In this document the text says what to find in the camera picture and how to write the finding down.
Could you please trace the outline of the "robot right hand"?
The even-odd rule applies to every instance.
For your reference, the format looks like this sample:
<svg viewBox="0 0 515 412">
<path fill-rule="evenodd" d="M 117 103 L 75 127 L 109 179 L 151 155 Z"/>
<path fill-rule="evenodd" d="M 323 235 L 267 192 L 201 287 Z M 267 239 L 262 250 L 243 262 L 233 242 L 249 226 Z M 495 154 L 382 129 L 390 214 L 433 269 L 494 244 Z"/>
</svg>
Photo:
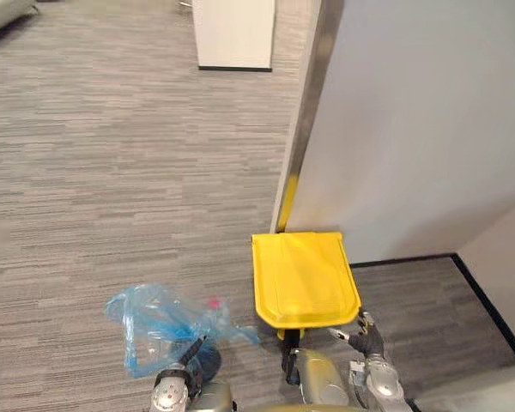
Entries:
<svg viewBox="0 0 515 412">
<path fill-rule="evenodd" d="M 329 328 L 328 331 L 333 337 L 346 342 L 366 358 L 379 357 L 384 359 L 384 340 L 370 313 L 360 309 L 357 322 L 360 326 L 358 334 L 349 334 L 336 328 Z"/>
</svg>

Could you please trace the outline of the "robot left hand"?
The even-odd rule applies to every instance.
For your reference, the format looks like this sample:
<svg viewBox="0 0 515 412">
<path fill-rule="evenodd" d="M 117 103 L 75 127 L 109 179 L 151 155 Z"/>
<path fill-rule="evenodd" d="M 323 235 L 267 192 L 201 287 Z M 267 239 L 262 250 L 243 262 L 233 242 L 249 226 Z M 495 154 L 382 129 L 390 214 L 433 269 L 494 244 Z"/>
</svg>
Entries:
<svg viewBox="0 0 515 412">
<path fill-rule="evenodd" d="M 179 358 L 183 367 L 188 367 L 193 377 L 199 376 L 203 384 L 210 382 L 219 372 L 221 353 L 214 339 L 201 335 Z"/>
</svg>

